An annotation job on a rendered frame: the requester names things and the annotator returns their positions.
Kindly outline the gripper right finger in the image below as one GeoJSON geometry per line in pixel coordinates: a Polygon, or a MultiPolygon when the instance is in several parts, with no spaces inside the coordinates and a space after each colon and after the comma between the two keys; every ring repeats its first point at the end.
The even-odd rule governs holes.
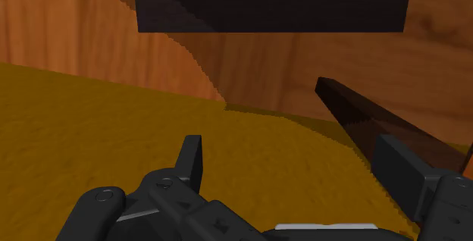
{"type": "Polygon", "coordinates": [[[391,135],[377,137],[371,172],[421,224],[418,241],[473,241],[473,180],[429,166],[391,135]]]}

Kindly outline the mustard yellow upholstered furniture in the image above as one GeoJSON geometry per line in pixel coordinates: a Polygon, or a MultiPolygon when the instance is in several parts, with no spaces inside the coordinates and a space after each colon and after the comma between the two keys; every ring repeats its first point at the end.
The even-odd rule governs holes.
{"type": "Polygon", "coordinates": [[[267,241],[418,241],[337,122],[0,64],[0,241],[55,241],[79,197],[121,188],[106,241],[180,241],[136,190],[202,137],[199,194],[267,241]]]}

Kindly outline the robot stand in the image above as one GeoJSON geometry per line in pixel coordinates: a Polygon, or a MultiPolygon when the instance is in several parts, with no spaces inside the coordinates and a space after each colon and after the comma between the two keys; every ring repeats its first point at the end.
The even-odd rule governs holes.
{"type": "Polygon", "coordinates": [[[135,0],[142,33],[401,32],[409,0],[135,0]]]}

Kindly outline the dark brown long block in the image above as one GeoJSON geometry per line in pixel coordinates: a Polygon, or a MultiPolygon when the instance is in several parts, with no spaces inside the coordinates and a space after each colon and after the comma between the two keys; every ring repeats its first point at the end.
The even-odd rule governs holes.
{"type": "Polygon", "coordinates": [[[369,161],[377,137],[387,134],[429,166],[457,171],[473,180],[473,146],[464,155],[334,79],[319,77],[315,92],[369,161]]]}

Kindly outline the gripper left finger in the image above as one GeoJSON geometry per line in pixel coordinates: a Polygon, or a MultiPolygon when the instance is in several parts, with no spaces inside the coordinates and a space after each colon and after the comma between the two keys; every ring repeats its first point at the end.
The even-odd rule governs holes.
{"type": "MultiPolygon", "coordinates": [[[[267,241],[222,202],[200,196],[202,172],[202,137],[188,135],[175,166],[148,173],[136,191],[164,217],[180,241],[267,241]]],[[[106,241],[126,204],[127,196],[116,186],[85,192],[55,241],[106,241]]]]}

